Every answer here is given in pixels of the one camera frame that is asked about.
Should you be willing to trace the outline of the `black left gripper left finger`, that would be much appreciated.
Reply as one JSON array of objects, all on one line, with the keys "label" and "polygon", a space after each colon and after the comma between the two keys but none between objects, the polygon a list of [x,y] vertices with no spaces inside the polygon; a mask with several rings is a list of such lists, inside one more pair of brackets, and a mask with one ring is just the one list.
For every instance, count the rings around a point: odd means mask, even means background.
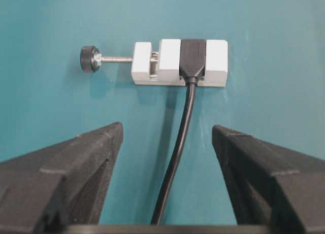
[{"label": "black left gripper left finger", "polygon": [[1,233],[97,224],[123,141],[114,122],[1,163]]}]

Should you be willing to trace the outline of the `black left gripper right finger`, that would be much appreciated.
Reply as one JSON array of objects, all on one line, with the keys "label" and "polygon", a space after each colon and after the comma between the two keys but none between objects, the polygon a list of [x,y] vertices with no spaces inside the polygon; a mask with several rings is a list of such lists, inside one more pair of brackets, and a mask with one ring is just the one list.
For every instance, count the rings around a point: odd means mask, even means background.
[{"label": "black left gripper right finger", "polygon": [[220,125],[212,145],[238,224],[324,233],[324,160]]}]

